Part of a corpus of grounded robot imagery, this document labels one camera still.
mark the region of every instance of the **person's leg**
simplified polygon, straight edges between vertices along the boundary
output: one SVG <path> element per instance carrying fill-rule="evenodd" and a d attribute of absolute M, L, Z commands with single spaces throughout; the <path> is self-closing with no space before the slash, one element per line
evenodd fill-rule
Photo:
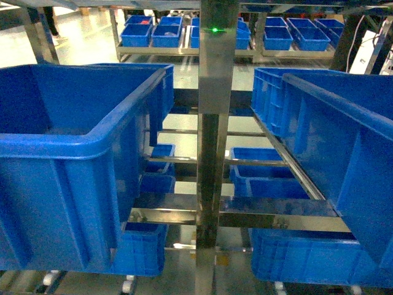
<path fill-rule="evenodd" d="M 47 18 L 47 22 L 52 36 L 58 36 L 59 32 L 56 29 L 55 19 L 53 18 L 53 7 L 52 6 L 44 7 L 44 13 Z"/>

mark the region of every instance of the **metal rail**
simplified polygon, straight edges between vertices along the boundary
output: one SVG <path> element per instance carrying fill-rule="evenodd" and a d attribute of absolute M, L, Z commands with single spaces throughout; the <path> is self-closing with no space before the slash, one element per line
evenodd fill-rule
<path fill-rule="evenodd" d="M 222 196 L 219 203 L 219 226 L 271 229 L 281 222 L 291 230 L 350 232 L 324 200 Z M 197 208 L 195 195 L 143 193 L 128 221 L 195 225 Z"/>

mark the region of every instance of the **plastic storage bin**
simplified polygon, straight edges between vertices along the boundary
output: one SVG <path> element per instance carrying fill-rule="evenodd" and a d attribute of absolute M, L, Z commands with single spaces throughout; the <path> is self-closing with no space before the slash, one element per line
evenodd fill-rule
<path fill-rule="evenodd" d="M 191 48 L 199 48 L 199 26 L 191 27 Z"/>
<path fill-rule="evenodd" d="M 160 20 L 161 26 L 181 26 L 183 22 L 182 17 L 162 17 Z"/>
<path fill-rule="evenodd" d="M 158 144 L 154 147 L 152 155 L 173 156 L 175 148 L 174 144 Z M 146 173 L 174 176 L 174 163 L 149 162 L 146 167 Z"/>
<path fill-rule="evenodd" d="M 174 192 L 172 176 L 144 175 L 141 192 Z M 165 263 L 166 224 L 128 223 L 110 273 L 154 277 Z"/>
<path fill-rule="evenodd" d="M 343 74 L 327 69 L 256 68 L 251 108 L 276 136 L 281 136 L 285 94 L 282 75 L 285 73 Z"/>
<path fill-rule="evenodd" d="M 181 26 L 158 25 L 153 29 L 152 39 L 154 47 L 178 47 L 181 35 Z"/>
<path fill-rule="evenodd" d="M 273 199 L 309 199 L 295 178 L 249 178 L 247 196 Z"/>
<path fill-rule="evenodd" d="M 317 26 L 308 18 L 287 18 L 287 24 L 290 29 L 299 28 L 317 28 Z"/>
<path fill-rule="evenodd" d="M 233 159 L 250 160 L 282 160 L 275 149 L 263 149 L 256 147 L 233 147 L 231 149 Z M 245 197 L 249 195 L 247 180 L 249 178 L 293 178 L 294 175 L 287 167 L 263 167 L 230 165 L 230 179 L 235 185 L 235 196 Z"/>
<path fill-rule="evenodd" d="M 162 130 L 162 123 L 170 110 L 174 106 L 174 89 L 173 89 L 173 69 L 174 65 L 165 63 L 101 63 L 104 66 L 119 66 L 121 68 L 133 68 L 140 71 L 156 71 L 157 69 L 165 70 L 165 77 L 153 93 L 158 103 L 158 130 Z"/>
<path fill-rule="evenodd" d="M 132 15 L 125 22 L 126 25 L 129 23 L 138 25 L 153 25 L 153 17 L 146 17 L 144 15 Z"/>
<path fill-rule="evenodd" d="M 393 272 L 379 269 L 351 234 L 252 229 L 251 240 L 259 280 L 393 286 Z"/>
<path fill-rule="evenodd" d="M 329 30 L 333 28 L 344 29 L 344 24 L 335 19 L 317 18 L 314 22 L 315 25 L 320 28 L 325 34 L 327 34 Z"/>
<path fill-rule="evenodd" d="M 289 50 L 294 39 L 285 26 L 267 26 L 263 44 L 267 50 Z"/>
<path fill-rule="evenodd" d="M 250 43 L 251 31 L 247 24 L 238 21 L 238 30 L 236 34 L 236 49 L 246 50 Z"/>
<path fill-rule="evenodd" d="M 267 17 L 265 27 L 267 26 L 285 26 L 288 27 L 287 23 L 282 17 Z"/>
<path fill-rule="evenodd" d="M 148 47 L 153 25 L 127 25 L 121 33 L 125 47 Z"/>
<path fill-rule="evenodd" d="M 297 28 L 294 29 L 294 40 L 300 50 L 325 51 L 330 43 L 330 39 L 318 28 Z"/>
<path fill-rule="evenodd" d="M 139 194 L 149 95 L 163 76 L 110 66 L 0 69 L 0 269 L 110 266 Z"/>
<path fill-rule="evenodd" d="M 330 44 L 334 48 L 337 48 L 338 42 L 340 41 L 341 34 L 343 34 L 342 28 L 332 28 L 328 30 L 327 36 L 330 39 Z"/>
<path fill-rule="evenodd" d="M 370 256 L 393 268 L 393 77 L 283 79 L 282 142 Z"/>

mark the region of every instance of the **stainless steel rack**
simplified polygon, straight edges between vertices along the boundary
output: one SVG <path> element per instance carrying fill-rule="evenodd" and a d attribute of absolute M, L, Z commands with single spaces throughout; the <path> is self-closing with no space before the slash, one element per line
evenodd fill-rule
<path fill-rule="evenodd" d="M 10 1 L 23 5 L 23 1 Z M 129 222 L 164 222 L 169 224 L 196 225 L 196 269 L 195 269 L 195 294 L 214 294 L 214 276 L 216 261 L 216 239 L 219 226 L 224 227 L 271 227 L 276 219 L 284 219 L 292 225 L 291 229 L 297 230 L 327 230 L 348 232 L 341 218 L 334 212 L 332 207 L 325 201 L 313 182 L 307 177 L 291 154 L 285 149 L 278 138 L 269 133 L 264 124 L 257 120 L 265 135 L 283 158 L 283 162 L 244 161 L 225 158 L 225 143 L 228 135 L 228 117 L 232 89 L 233 60 L 236 56 L 236 22 L 239 10 L 250 11 L 254 9 L 259 15 L 258 40 L 263 31 L 263 18 L 265 11 L 285 12 L 294 6 L 308 6 L 313 9 L 333 9 L 336 12 L 371 13 L 378 7 L 390 7 L 390 1 L 382 2 L 380 6 L 375 1 L 335 1 L 326 6 L 325 1 L 256 1 L 247 3 L 237 0 L 201 0 L 196 1 L 75 1 L 79 6 L 102 6 L 124 5 L 132 8 L 188 8 L 200 9 L 201 35 L 199 51 L 184 48 L 180 55 L 199 55 L 199 97 L 198 97 L 198 157 L 178 158 L 155 157 L 154 161 L 174 162 L 176 165 L 193 166 L 196 168 L 197 195 L 166 194 L 165 198 L 158 203 L 149 202 L 154 200 L 155 195 L 148 198 L 139 198 L 130 214 Z M 48 32 L 42 9 L 27 9 L 22 17 L 34 53 L 38 62 L 57 62 L 52 40 Z M 212 34 L 208 28 L 219 27 L 224 33 Z M 117 29 L 115 43 L 118 54 L 134 54 L 137 51 L 124 49 L 119 46 Z M 147 48 L 146 54 L 168 54 L 158 49 Z M 264 52 L 265 55 L 275 56 L 278 53 Z M 300 181 L 310 200 L 276 200 L 276 199 L 246 199 L 236 200 L 232 197 L 221 196 L 223 175 L 228 164 L 242 165 L 288 165 L 294 175 Z M 302 208 L 293 212 L 288 210 L 287 204 L 292 208 Z"/>

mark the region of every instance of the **metal post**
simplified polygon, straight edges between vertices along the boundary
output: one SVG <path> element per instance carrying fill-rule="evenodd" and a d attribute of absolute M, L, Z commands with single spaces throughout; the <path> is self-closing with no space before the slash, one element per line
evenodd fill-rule
<path fill-rule="evenodd" d="M 112 32 L 113 32 L 113 40 L 115 42 L 115 49 L 116 49 L 116 56 L 119 62 L 122 61 L 122 56 L 117 51 L 117 46 L 119 45 L 119 32 L 117 31 L 117 21 L 114 9 L 109 9 L 109 15 L 111 16 L 111 25 L 112 25 Z"/>
<path fill-rule="evenodd" d="M 263 34 L 265 32 L 267 13 L 258 14 L 257 27 L 255 31 L 255 55 L 253 62 L 257 63 L 260 57 L 263 56 Z"/>
<path fill-rule="evenodd" d="M 60 64 L 42 7 L 22 9 L 20 18 L 25 26 L 37 63 Z"/>
<path fill-rule="evenodd" d="M 330 69 L 345 72 L 349 49 L 351 48 L 352 41 L 355 38 L 354 46 L 349 56 L 349 69 L 351 69 L 357 51 L 359 50 L 359 47 L 362 43 L 363 36 L 368 28 L 366 22 L 363 21 L 360 24 L 359 29 L 357 30 L 357 34 L 355 36 L 355 29 L 361 18 L 361 15 L 350 15 L 348 17 L 343 34 L 341 35 L 340 41 L 338 42 L 332 64 L 330 65 Z"/>
<path fill-rule="evenodd" d="M 214 293 L 238 11 L 237 0 L 201 0 L 195 294 Z"/>
<path fill-rule="evenodd" d="M 393 45 L 393 17 L 387 17 L 365 74 L 379 75 Z"/>

